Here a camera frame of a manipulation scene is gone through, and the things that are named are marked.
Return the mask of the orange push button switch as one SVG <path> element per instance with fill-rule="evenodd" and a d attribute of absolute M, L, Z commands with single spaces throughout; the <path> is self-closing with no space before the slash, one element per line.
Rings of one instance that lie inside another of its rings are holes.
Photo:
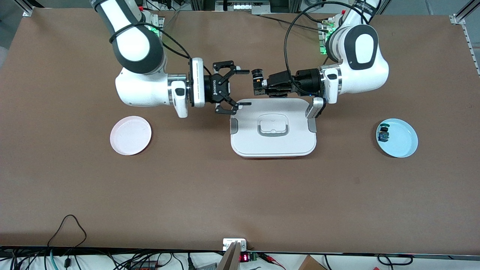
<path fill-rule="evenodd" d="M 264 74 L 263 69 L 254 69 L 251 71 L 253 78 L 253 93 L 255 96 L 264 95 L 265 87 L 263 85 Z"/>

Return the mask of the small white electronic box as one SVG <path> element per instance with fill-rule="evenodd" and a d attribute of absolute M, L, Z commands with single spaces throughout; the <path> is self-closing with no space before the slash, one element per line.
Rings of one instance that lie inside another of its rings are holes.
<path fill-rule="evenodd" d="M 247 251 L 247 241 L 244 238 L 224 238 L 223 239 L 223 246 L 222 246 L 222 251 L 226 251 L 230 245 L 234 242 L 239 242 L 241 244 L 241 251 L 245 252 Z"/>

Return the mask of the brown cardboard box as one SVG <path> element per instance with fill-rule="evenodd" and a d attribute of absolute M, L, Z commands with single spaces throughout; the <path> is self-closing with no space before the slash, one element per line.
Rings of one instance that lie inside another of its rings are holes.
<path fill-rule="evenodd" d="M 298 270 L 328 270 L 312 256 L 307 255 Z"/>

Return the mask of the metal rack with sockets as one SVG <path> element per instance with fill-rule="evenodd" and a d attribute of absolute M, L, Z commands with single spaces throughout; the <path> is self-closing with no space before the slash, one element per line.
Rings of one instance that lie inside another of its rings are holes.
<path fill-rule="evenodd" d="M 215 11 L 239 11 L 255 15 L 269 14 L 269 0 L 215 0 Z"/>

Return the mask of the pink round plate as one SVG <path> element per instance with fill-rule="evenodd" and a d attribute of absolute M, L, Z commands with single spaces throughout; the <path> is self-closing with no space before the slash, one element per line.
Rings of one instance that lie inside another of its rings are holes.
<path fill-rule="evenodd" d="M 152 128 L 146 119 L 128 116 L 118 121 L 110 132 L 110 145 L 120 155 L 136 155 L 150 143 Z"/>

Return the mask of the light blue round plate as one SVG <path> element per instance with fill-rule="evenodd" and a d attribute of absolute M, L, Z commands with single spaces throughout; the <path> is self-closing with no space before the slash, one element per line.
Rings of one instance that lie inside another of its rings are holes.
<path fill-rule="evenodd" d="M 381 123 L 390 125 L 387 142 L 377 140 L 377 132 Z M 381 123 L 376 129 L 376 142 L 382 152 L 394 158 L 406 158 L 415 153 L 418 148 L 418 135 L 409 123 L 399 118 L 388 118 Z"/>

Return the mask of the brown cardboard strip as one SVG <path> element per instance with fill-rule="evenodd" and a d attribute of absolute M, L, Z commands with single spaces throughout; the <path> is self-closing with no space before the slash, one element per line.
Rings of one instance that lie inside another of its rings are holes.
<path fill-rule="evenodd" d="M 242 242 L 235 240 L 228 244 L 216 270 L 239 270 L 239 260 L 242 253 Z"/>

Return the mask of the red black clip lead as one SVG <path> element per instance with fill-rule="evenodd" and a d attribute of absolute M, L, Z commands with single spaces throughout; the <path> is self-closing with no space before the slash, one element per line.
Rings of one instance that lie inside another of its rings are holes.
<path fill-rule="evenodd" d="M 276 265 L 278 267 L 281 267 L 283 270 L 287 270 L 283 265 L 281 265 L 279 262 L 277 262 L 273 257 L 266 255 L 265 253 L 260 253 L 258 252 L 257 255 L 261 260 L 264 260 L 266 263 Z"/>

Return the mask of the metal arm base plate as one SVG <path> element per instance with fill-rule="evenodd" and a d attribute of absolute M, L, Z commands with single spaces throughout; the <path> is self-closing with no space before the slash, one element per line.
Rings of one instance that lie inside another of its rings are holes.
<path fill-rule="evenodd" d="M 164 27 L 164 17 L 158 16 L 158 14 L 145 14 L 145 22 L 152 24 L 152 26 L 146 26 L 147 29 L 154 32 L 159 39 L 162 39 L 162 32 L 158 31 L 158 29 L 163 29 Z"/>
<path fill-rule="evenodd" d="M 318 32 L 319 32 L 319 51 L 322 55 L 326 55 L 326 42 L 335 31 L 335 22 L 332 20 L 322 20 L 322 22 L 317 23 Z"/>

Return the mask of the aluminium frame profile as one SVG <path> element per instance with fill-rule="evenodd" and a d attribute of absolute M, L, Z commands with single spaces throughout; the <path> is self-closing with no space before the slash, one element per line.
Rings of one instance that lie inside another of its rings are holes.
<path fill-rule="evenodd" d="M 449 16 L 452 25 L 465 24 L 465 19 L 480 7 L 480 0 L 469 0 L 457 13 Z"/>
<path fill-rule="evenodd" d="M 31 17 L 34 8 L 42 7 L 36 0 L 13 0 L 23 10 L 23 17 Z"/>

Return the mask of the perforated metal rail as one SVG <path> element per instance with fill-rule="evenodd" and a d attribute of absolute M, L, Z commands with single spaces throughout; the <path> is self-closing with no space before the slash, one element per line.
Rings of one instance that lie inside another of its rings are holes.
<path fill-rule="evenodd" d="M 465 38 L 466 38 L 466 42 L 467 42 L 467 45 L 468 45 L 468 48 L 469 48 L 469 51 L 470 51 L 470 55 L 472 56 L 473 63 L 475 65 L 475 70 L 476 70 L 478 76 L 480 77 L 480 68 L 478 66 L 478 62 L 477 62 L 477 59 L 476 59 L 476 56 L 475 56 L 475 53 L 474 53 L 473 44 L 470 41 L 470 36 L 468 34 L 467 27 L 466 27 L 465 24 L 462 25 L 462 29 L 463 29 L 463 34 L 465 35 Z"/>

